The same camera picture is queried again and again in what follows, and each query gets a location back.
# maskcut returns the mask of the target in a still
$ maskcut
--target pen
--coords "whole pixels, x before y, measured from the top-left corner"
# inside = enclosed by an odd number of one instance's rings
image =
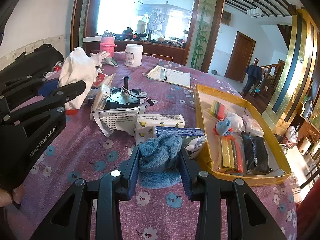
[[[167,81],[167,76],[165,75],[165,69],[163,68],[162,70],[163,70],[163,75],[164,75],[163,80],[164,80],[164,81]]]

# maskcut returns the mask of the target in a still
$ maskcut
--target pink tablecloth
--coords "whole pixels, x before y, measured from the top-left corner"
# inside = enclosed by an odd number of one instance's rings
[[[124,66],[124,53],[116,53],[118,67],[104,66],[106,74],[117,73],[113,87],[123,84],[129,76],[129,87],[139,88],[155,102],[147,108],[148,114],[183,114],[186,127],[195,127],[193,92],[197,83],[240,96],[230,84],[215,76],[161,59],[143,56],[137,68]],[[191,89],[154,81],[146,72],[157,64],[191,73]],[[18,239],[29,239],[35,228],[56,201],[77,178],[87,181],[99,179],[128,159],[134,138],[115,131],[106,138],[98,126],[89,120],[90,105],[84,105],[78,114],[67,116],[67,126],[48,147],[24,181],[26,194],[18,211],[7,207],[8,220]],[[296,237],[296,213],[289,181],[276,186],[253,187],[285,236]],[[222,238],[227,239],[227,212],[222,201]],[[199,203],[191,203],[184,194],[182,183],[165,189],[145,189],[137,186],[129,202],[120,203],[124,239],[191,240],[195,237]]]

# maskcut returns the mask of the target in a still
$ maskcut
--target picture frame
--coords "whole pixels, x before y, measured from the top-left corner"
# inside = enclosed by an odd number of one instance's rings
[[[231,13],[227,11],[222,12],[221,23],[230,26],[231,23]]]

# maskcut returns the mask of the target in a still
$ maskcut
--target white plastic jar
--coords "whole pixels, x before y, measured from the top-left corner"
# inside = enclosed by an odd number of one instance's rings
[[[127,67],[141,66],[143,46],[138,44],[128,44],[125,47],[125,61]]]

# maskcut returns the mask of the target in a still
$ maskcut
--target chandelier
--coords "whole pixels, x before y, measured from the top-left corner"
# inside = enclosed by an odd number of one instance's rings
[[[251,18],[262,17],[262,9],[259,7],[255,9],[248,9],[247,15],[251,16]]]

